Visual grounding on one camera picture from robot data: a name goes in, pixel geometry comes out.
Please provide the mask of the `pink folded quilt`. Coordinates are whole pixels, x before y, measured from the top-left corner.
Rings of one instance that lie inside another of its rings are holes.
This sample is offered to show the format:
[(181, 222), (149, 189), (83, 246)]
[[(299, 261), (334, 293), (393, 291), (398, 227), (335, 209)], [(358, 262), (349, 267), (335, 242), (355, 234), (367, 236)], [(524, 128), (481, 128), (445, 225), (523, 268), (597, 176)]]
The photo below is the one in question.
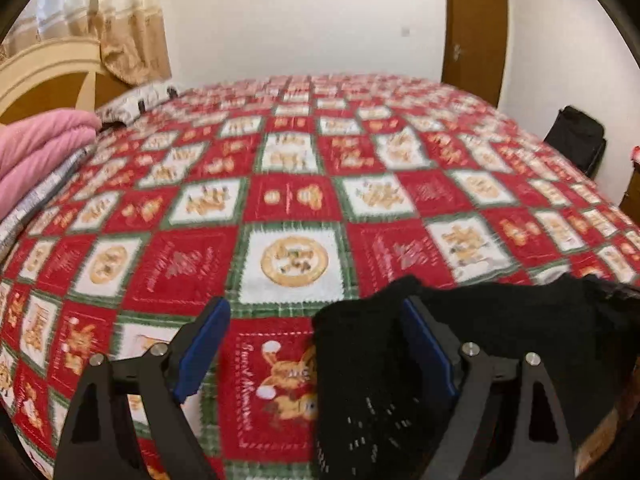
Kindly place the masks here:
[(102, 127), (93, 112), (58, 108), (1, 127), (1, 219)]

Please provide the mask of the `cream wooden headboard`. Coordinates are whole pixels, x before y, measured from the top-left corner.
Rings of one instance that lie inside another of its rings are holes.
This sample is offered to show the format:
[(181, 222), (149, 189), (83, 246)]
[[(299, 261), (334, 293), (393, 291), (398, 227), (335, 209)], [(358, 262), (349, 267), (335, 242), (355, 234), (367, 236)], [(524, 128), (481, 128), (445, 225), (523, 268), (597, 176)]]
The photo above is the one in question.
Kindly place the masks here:
[(1, 64), (1, 122), (9, 125), (57, 108), (93, 112), (129, 89), (103, 65), (98, 40), (43, 41)]

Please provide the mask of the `red checkered christmas bedspread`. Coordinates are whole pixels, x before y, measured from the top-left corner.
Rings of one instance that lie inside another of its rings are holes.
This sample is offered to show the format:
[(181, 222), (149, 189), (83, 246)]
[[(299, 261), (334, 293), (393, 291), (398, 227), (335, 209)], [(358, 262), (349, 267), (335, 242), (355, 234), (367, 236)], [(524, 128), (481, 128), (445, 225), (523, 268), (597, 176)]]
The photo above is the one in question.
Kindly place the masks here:
[(321, 306), (407, 274), (565, 273), (637, 284), (638, 228), (476, 96), (384, 75), (215, 84), (105, 133), (17, 237), (2, 405), (51, 478), (90, 356), (138, 356), (224, 296), (230, 330), (186, 419), (221, 477), (308, 479)]

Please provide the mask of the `brown wooden door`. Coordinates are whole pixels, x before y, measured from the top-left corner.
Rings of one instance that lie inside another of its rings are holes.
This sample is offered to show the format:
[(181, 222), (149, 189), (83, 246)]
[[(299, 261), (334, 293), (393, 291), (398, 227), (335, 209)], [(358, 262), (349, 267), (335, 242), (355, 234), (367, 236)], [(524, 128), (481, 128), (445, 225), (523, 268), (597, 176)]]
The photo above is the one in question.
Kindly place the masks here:
[(509, 0), (447, 0), (442, 81), (497, 106), (508, 27)]

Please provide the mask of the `black pants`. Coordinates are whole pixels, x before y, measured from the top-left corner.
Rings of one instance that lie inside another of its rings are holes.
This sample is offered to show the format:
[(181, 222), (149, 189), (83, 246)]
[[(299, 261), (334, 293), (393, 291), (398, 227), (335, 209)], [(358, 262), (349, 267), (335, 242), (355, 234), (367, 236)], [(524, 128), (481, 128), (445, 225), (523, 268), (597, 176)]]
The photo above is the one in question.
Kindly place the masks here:
[(462, 342), (491, 356), (541, 357), (573, 452), (571, 479), (639, 474), (639, 292), (589, 275), (545, 285), (434, 289), (406, 276), (370, 297), (323, 307), (312, 320), (322, 479), (425, 479), (436, 415), (402, 326), (417, 296)]

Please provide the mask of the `grey patterned pillow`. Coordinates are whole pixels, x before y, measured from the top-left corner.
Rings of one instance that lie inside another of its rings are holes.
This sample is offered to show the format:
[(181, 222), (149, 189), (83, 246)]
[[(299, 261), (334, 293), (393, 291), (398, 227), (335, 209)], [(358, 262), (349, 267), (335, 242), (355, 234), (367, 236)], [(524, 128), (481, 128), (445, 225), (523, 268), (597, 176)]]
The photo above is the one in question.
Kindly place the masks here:
[(5, 257), (17, 237), (26, 228), (27, 223), (35, 217), (42, 207), (55, 196), (67, 181), (70, 180), (79, 165), (96, 149), (99, 135), (102, 131), (111, 130), (118, 126), (129, 126), (140, 116), (154, 107), (175, 99), (186, 92), (186, 86), (178, 84), (172, 79), (152, 82), (125, 92), (122, 96), (101, 106), (93, 112), (101, 119), (102, 127), (96, 134), (96, 140), (86, 148), (80, 148), (58, 168), (55, 168), (46, 178), (32, 188), (15, 206), (14, 209), (1, 219), (1, 255)]

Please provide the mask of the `black bag by wall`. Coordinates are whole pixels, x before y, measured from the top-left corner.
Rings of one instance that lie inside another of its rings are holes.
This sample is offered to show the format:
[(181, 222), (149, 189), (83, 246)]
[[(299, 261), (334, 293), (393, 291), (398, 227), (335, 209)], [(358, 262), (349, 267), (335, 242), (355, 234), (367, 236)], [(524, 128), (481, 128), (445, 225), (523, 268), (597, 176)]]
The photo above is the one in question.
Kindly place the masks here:
[(559, 110), (544, 142), (588, 178), (596, 175), (606, 149), (605, 130), (600, 122), (570, 105)]

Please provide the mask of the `beige curtain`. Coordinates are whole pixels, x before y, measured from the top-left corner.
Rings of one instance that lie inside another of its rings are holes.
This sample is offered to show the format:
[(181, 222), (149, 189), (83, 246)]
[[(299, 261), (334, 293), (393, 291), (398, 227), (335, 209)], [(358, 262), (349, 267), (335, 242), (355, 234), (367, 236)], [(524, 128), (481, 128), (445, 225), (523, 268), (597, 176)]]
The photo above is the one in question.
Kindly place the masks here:
[(98, 40), (104, 67), (131, 87), (171, 77), (160, 0), (30, 0), (2, 40), (1, 59), (70, 37)]

